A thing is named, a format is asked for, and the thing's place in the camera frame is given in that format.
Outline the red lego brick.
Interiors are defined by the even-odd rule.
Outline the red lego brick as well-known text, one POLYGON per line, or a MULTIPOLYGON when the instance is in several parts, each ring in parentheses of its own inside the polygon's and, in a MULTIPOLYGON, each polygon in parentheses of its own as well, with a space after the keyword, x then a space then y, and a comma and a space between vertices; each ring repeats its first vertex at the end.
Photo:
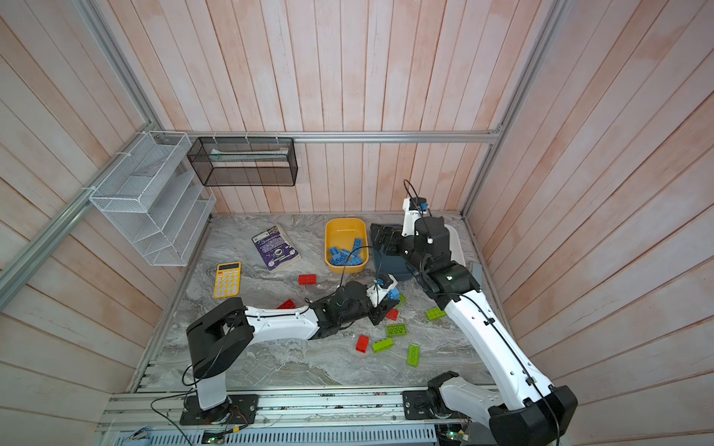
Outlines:
POLYGON ((399 311, 395 310, 394 308, 392 310, 389 310, 388 313, 386 314, 385 318, 391 321, 397 321, 399 316, 399 311))
POLYGON ((370 338, 368 336, 362 336, 358 337, 357 343, 355 345, 355 350, 360 352, 360 353, 366 353, 368 346, 370 343, 370 338))
POLYGON ((278 310, 295 310, 295 308, 297 308, 296 303, 292 299, 288 299, 278 307, 278 310))

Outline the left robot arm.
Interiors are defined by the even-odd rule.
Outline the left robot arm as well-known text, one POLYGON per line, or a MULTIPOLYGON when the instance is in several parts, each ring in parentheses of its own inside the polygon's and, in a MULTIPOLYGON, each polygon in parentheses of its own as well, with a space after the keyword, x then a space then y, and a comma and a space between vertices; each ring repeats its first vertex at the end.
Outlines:
POLYGON ((350 281, 326 297, 293 310, 264 310, 230 297, 186 330, 194 386, 201 411, 228 400, 225 372, 244 349, 283 339, 312 340, 334 336, 355 321, 380 324, 400 302, 397 280, 381 273, 373 284, 350 281))

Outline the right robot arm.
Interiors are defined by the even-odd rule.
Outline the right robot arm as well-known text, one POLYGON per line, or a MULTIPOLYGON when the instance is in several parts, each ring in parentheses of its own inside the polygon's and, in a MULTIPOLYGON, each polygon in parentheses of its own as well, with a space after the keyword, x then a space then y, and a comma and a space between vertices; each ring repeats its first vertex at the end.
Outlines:
POLYGON ((463 332, 494 379, 489 391, 455 373, 431 380, 436 414, 459 413, 489 428, 499 445, 558 445, 578 399, 534 366, 496 317, 481 284, 457 262, 451 232, 433 217, 424 198, 403 201, 401 229, 373 239, 374 252, 403 260, 423 292, 463 332))

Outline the teal plastic bin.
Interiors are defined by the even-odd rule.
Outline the teal plastic bin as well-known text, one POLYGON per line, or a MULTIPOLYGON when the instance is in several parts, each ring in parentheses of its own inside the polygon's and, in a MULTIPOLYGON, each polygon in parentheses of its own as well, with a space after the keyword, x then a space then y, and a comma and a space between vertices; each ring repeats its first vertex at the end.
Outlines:
POLYGON ((376 270, 379 274, 392 275, 397 282, 405 282, 414 277, 409 266, 409 252, 387 245, 375 245, 373 248, 376 270))

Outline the red lego brick front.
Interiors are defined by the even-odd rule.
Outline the red lego brick front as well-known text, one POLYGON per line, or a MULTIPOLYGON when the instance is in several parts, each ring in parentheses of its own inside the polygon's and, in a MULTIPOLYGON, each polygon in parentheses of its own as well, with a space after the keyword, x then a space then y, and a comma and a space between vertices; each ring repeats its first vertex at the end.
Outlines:
POLYGON ((368 336, 362 336, 358 337, 357 343, 355 345, 355 350, 360 352, 360 353, 366 353, 368 346, 370 343, 370 338, 368 336))

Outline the yellow plastic bin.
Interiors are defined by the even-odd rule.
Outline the yellow plastic bin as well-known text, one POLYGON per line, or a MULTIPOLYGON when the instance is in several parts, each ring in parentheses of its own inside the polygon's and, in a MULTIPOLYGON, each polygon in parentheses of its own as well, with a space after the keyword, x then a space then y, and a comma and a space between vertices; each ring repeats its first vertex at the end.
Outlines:
POLYGON ((367 246, 366 223, 357 217, 340 217, 339 219, 331 219, 325 225, 325 263, 329 269, 335 274, 355 274, 362 272, 369 260, 369 249, 367 246), (330 264, 331 254, 330 247, 338 247, 338 249, 346 249, 353 252, 353 242, 355 238, 362 239, 363 246, 359 254, 364 263, 358 266, 348 266, 345 262, 342 266, 330 264))

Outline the white plastic bin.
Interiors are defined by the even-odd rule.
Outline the white plastic bin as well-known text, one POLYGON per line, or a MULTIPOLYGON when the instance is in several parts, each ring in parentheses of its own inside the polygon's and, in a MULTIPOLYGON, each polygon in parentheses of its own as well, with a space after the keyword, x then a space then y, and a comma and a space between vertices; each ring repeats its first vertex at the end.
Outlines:
POLYGON ((449 249, 451 251, 451 259, 457 262, 457 264, 465 266, 467 262, 465 260, 457 230, 448 224, 446 224, 446 230, 448 230, 449 233, 449 249))

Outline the red lego near book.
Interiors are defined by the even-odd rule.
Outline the red lego near book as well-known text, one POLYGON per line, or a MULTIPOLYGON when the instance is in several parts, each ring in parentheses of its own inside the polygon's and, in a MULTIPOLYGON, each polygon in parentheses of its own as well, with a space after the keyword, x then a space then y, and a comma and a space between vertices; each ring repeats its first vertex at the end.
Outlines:
POLYGON ((317 284, 317 276, 315 274, 299 275, 299 285, 314 285, 317 284))

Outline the grey stapler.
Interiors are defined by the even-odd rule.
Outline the grey stapler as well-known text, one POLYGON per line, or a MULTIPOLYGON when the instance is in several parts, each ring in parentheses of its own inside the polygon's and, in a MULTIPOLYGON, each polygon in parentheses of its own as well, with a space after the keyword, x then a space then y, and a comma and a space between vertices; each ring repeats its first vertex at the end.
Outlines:
POLYGON ((472 262, 472 264, 470 264, 470 273, 479 285, 483 284, 483 267, 481 264, 472 262))

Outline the purple paperback book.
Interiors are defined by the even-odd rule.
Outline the purple paperback book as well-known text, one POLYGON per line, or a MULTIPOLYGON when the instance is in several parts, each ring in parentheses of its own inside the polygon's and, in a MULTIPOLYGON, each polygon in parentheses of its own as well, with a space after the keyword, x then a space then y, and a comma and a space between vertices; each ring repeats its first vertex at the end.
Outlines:
POLYGON ((251 241, 269 272, 278 271, 300 258, 297 248, 279 225, 253 236, 251 241))

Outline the yellow calculator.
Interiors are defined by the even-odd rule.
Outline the yellow calculator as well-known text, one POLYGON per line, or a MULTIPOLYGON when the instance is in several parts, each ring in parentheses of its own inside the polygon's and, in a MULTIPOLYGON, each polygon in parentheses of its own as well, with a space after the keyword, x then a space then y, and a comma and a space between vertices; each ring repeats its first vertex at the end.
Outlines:
POLYGON ((216 269, 213 296, 216 299, 237 297, 240 293, 242 263, 219 264, 216 269))

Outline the black mesh basket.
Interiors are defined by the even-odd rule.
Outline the black mesh basket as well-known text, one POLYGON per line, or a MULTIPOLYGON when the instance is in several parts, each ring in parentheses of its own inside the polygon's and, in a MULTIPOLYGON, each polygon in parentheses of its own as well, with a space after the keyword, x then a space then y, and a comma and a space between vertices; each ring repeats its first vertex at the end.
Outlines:
POLYGON ((206 187, 293 187, 299 172, 288 138, 198 137, 188 160, 206 187))

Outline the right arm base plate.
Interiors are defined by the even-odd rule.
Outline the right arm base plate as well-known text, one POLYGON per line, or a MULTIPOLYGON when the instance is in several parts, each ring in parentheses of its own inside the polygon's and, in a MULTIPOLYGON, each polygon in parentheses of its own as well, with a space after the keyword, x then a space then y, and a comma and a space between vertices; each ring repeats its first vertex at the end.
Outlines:
POLYGON ((435 390, 407 390, 402 393, 402 398, 407 420, 457 419, 462 416, 446 408, 435 390))

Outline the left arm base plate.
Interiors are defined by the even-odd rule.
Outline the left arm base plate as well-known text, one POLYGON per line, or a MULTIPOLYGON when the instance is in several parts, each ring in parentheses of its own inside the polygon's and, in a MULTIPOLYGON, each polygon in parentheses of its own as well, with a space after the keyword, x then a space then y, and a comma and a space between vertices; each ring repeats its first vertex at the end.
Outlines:
POLYGON ((197 396, 184 401, 180 417, 181 426, 251 425, 258 410, 257 394, 229 394, 225 403, 202 410, 197 396))

